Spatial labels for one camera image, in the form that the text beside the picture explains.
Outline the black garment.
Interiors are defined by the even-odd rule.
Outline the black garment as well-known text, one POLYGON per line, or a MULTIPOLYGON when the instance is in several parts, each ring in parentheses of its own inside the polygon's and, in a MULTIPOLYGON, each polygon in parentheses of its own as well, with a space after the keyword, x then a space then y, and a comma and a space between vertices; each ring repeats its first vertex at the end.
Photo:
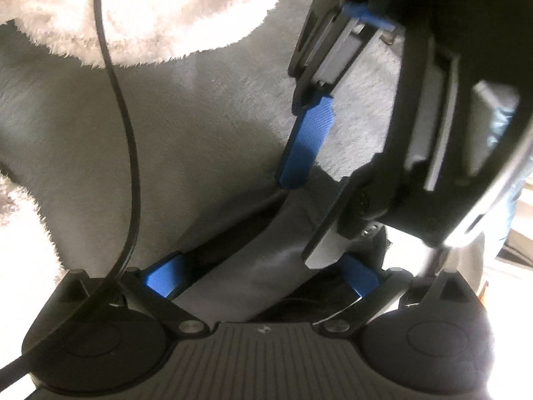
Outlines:
POLYGON ((342 185, 314 168, 302 187, 265 182, 199 215, 178 243, 186 283, 173 302, 209 325, 249 321, 315 276, 302 252, 342 185))

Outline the white fluffy blanket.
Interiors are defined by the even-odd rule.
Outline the white fluffy blanket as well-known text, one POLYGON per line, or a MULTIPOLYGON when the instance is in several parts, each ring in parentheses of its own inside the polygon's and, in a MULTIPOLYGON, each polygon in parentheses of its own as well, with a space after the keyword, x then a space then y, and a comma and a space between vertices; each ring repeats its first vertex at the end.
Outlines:
MULTIPOLYGON (((102 0, 117 69, 159 65, 231 46, 248 37, 279 0, 102 0)), ((102 70, 92 0, 1 0, 1 28, 12 24, 51 55, 102 70)), ((10 280, 53 283, 61 262, 40 205, 10 179, 1 195, 1 272, 10 280)))

